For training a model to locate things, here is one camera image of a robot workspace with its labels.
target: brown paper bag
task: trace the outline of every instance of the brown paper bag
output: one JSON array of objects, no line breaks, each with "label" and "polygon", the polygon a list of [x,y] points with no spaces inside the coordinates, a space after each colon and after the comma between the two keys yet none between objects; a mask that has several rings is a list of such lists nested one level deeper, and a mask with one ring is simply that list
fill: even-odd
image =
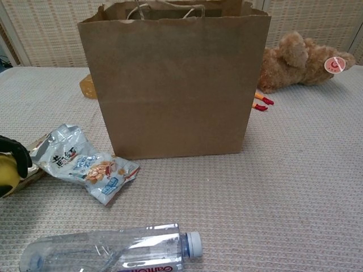
[{"label": "brown paper bag", "polygon": [[78,24],[115,154],[240,152],[271,18],[242,0],[160,1]]}]

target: snack bag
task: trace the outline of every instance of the snack bag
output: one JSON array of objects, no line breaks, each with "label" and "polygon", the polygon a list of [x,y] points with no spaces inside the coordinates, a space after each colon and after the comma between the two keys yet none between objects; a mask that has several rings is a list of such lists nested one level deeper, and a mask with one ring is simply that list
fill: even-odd
[{"label": "snack bag", "polygon": [[134,162],[97,152],[79,127],[66,124],[52,131],[30,156],[53,177],[85,186],[104,205],[139,170]]}]

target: woven fabric surface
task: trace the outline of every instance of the woven fabric surface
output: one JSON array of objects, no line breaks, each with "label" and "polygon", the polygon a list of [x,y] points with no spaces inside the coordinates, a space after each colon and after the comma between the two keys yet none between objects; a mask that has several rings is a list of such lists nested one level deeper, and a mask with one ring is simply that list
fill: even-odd
[{"label": "woven fabric surface", "polygon": [[[67,122],[112,152],[98,102],[79,89],[87,73],[1,73],[1,134],[26,145]],[[251,112],[240,154],[139,160],[110,206],[50,176],[0,199],[0,271],[18,271],[38,237],[167,222],[201,234],[203,258],[186,271],[363,271],[362,76],[355,66],[270,95],[274,106]]]}]

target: brown teddy bear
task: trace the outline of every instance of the brown teddy bear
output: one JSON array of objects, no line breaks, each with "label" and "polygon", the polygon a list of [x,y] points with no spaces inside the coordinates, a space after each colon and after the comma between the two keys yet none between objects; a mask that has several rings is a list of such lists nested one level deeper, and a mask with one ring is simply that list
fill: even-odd
[{"label": "brown teddy bear", "polygon": [[303,39],[298,32],[290,32],[278,47],[265,48],[258,88],[270,94],[291,84],[319,84],[355,63],[354,56],[349,53],[317,45],[313,39]]}]

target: bottle cap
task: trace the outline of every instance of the bottle cap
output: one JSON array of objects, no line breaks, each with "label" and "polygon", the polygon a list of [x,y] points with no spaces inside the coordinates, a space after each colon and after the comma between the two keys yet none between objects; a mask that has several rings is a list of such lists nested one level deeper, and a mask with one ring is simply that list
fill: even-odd
[{"label": "bottle cap", "polygon": [[202,241],[198,232],[187,232],[190,258],[202,257]]}]

